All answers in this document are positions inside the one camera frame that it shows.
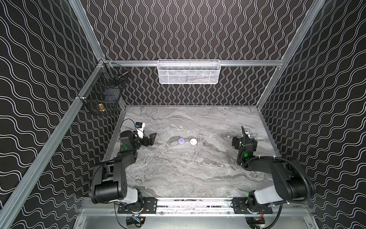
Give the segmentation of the purple earbud charging case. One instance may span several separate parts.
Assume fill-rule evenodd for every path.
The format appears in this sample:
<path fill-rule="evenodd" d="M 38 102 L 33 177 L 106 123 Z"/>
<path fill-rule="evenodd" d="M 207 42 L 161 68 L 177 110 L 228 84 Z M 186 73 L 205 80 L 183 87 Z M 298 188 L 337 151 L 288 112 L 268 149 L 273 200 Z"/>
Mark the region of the purple earbud charging case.
<path fill-rule="evenodd" d="M 185 139 L 184 138 L 179 138 L 178 139 L 178 144 L 179 145 L 184 145 L 185 144 Z"/>

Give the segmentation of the white earbud charging case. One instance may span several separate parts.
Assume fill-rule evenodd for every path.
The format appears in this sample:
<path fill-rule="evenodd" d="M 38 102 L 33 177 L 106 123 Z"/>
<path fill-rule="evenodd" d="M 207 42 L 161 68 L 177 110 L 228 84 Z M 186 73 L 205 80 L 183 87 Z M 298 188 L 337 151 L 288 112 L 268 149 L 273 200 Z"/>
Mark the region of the white earbud charging case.
<path fill-rule="evenodd" d="M 193 146 L 195 146 L 195 145 L 197 144 L 197 142 L 198 142 L 198 141 L 197 141 L 197 139 L 195 139 L 195 138 L 191 138 L 191 139 L 190 139 L 190 144 L 191 144 L 191 145 L 193 145 Z"/>

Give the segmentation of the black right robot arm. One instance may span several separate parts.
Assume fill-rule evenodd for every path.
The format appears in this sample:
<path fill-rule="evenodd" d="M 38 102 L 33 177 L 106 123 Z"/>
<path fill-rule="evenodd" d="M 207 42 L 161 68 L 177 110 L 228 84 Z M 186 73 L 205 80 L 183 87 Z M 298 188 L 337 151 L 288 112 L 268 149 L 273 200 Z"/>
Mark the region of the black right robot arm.
<path fill-rule="evenodd" d="M 273 184 L 251 191 L 250 206 L 266 204 L 306 203 L 315 193 L 314 183 L 296 160 L 277 156 L 256 156 L 257 140 L 250 137 L 250 130 L 241 127 L 242 136 L 233 137 L 232 146 L 238 150 L 237 164 L 253 172 L 270 174 Z"/>

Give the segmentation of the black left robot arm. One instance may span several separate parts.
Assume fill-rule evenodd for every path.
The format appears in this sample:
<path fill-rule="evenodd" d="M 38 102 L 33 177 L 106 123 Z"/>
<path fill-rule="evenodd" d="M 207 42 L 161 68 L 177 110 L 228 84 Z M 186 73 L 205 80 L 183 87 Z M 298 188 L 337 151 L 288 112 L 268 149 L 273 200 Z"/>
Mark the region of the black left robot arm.
<path fill-rule="evenodd" d="M 90 194 L 94 204 L 141 203 L 140 191 L 128 187 L 126 169 L 136 162 L 137 150 L 142 146 L 153 146 L 156 136 L 156 133 L 152 133 L 140 138 L 137 131 L 130 130 L 120 133 L 120 151 L 117 156 L 94 165 Z"/>

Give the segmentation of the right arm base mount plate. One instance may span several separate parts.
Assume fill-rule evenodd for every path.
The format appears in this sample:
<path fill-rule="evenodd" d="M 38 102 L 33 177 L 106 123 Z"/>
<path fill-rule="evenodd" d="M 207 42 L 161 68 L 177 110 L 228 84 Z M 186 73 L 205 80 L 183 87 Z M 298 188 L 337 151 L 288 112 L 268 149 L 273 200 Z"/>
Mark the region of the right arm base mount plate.
<path fill-rule="evenodd" d="M 259 204 L 255 198 L 233 198 L 231 207 L 235 214 L 272 214 L 272 208 L 269 204 Z"/>

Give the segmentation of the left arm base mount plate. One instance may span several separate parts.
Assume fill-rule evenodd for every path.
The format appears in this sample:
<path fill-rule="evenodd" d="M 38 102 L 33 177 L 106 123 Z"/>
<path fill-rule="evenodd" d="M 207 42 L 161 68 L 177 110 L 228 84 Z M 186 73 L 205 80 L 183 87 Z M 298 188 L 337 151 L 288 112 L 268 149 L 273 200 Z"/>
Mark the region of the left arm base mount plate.
<path fill-rule="evenodd" d="M 132 204 L 120 204 L 118 214 L 155 214 L 158 199 L 153 197 L 143 197 Z"/>

